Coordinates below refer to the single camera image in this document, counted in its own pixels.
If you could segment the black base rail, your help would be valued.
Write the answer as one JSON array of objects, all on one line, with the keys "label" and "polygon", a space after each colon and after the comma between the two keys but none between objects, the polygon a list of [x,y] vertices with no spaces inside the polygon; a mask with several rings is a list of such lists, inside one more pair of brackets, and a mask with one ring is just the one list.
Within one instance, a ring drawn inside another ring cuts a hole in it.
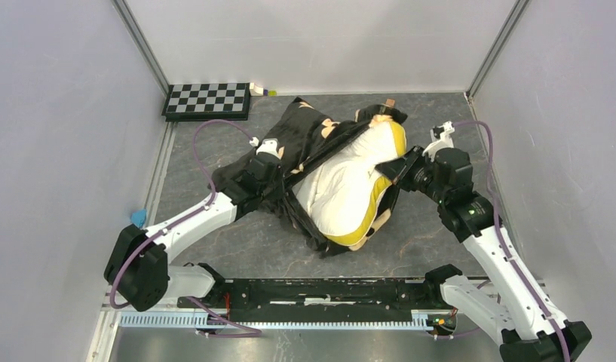
[{"label": "black base rail", "polygon": [[405,278],[236,278],[200,301],[234,322],[397,322],[451,308],[423,280]]}]

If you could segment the black white checkerboard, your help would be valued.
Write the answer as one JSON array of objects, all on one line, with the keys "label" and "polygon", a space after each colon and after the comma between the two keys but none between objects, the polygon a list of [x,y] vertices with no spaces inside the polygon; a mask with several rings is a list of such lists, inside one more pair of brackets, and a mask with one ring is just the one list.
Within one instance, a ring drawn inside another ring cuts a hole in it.
[{"label": "black white checkerboard", "polygon": [[161,115],[166,121],[244,121],[250,110],[250,84],[171,84]]}]

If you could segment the small white block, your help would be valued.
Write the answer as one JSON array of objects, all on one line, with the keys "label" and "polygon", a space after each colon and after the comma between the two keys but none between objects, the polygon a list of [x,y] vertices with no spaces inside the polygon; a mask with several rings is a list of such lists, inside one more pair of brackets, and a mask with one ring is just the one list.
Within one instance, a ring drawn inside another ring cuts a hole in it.
[{"label": "small white block", "polygon": [[264,97],[267,95],[267,90],[254,82],[249,83],[249,92],[252,97]]}]

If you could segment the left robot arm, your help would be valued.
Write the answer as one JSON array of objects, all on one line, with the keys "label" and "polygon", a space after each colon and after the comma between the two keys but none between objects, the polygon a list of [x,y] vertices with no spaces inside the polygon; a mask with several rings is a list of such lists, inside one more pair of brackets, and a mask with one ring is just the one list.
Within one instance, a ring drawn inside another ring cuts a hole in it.
[{"label": "left robot arm", "polygon": [[258,151],[223,189],[157,225],[123,228],[104,271],[113,308],[147,311],[162,299],[197,297],[218,306],[224,286],[208,266],[173,267],[170,262],[209,233],[256,210],[283,186],[277,151]]}]

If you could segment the black pillowcase with yellow flowers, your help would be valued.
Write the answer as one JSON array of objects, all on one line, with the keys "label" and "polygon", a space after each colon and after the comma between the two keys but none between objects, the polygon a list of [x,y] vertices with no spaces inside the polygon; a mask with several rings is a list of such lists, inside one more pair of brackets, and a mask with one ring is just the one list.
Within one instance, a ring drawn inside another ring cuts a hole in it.
[{"label": "black pillowcase with yellow flowers", "polygon": [[358,138],[368,129],[376,115],[390,115],[402,126],[408,118],[399,109],[375,104],[358,109],[352,120],[336,121],[297,97],[288,105],[279,122],[264,136],[265,139],[276,138],[284,147],[281,168],[286,177],[287,194],[277,202],[264,200],[258,208],[285,219],[304,234],[307,245],[322,256],[335,256],[350,250],[335,246],[317,230],[299,204],[293,188],[323,162]]}]

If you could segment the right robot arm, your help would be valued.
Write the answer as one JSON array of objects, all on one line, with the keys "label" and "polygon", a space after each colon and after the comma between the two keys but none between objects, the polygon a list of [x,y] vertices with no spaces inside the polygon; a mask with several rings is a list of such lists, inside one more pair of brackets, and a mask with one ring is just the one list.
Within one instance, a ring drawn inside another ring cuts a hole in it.
[{"label": "right robot arm", "polygon": [[442,224],[472,254],[496,288],[497,303],[453,265],[425,275],[425,302],[450,305],[498,346],[504,361],[575,361],[592,339],[582,321],[570,321],[541,289],[513,247],[497,205],[473,189],[468,153],[444,148],[434,156],[419,146],[377,170],[408,192],[437,204]]}]

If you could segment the blue clip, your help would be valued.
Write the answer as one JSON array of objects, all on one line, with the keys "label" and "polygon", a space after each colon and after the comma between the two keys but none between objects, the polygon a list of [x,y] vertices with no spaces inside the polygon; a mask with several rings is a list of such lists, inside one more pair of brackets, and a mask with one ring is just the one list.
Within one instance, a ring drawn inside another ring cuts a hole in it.
[{"label": "blue clip", "polygon": [[142,229],[146,223],[147,210],[141,209],[132,212],[130,215],[130,222],[132,225],[136,226],[139,229]]}]

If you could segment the white pillow with yellow edge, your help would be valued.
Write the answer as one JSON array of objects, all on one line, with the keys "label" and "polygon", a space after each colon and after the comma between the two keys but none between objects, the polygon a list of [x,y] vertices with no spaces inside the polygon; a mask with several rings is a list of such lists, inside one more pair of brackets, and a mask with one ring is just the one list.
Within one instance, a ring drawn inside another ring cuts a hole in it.
[{"label": "white pillow with yellow edge", "polygon": [[293,191],[317,230],[337,247],[356,251],[390,219],[398,189],[376,170],[406,152],[406,132],[390,115],[323,162]]}]

